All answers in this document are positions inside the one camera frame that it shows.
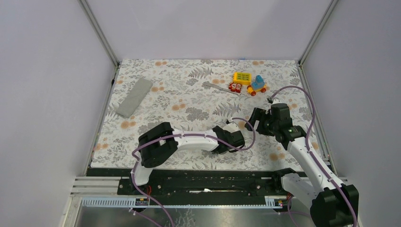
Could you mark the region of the grey cloth napkin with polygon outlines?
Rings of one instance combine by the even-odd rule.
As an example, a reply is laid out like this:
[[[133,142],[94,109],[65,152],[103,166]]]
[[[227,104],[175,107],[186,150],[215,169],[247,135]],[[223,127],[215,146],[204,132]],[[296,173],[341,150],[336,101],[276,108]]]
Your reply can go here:
[[[116,114],[130,118],[153,86],[152,81],[140,78],[116,110]]]

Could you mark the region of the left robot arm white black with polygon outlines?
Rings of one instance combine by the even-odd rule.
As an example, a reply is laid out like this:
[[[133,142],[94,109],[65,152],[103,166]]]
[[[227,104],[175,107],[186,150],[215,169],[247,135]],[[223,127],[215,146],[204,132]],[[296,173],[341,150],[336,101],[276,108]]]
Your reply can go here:
[[[153,169],[164,164],[175,152],[204,150],[224,154],[244,149],[245,139],[235,122],[206,131],[183,131],[163,122],[139,137],[139,145],[132,152],[137,160],[131,172],[129,189],[142,194]]]

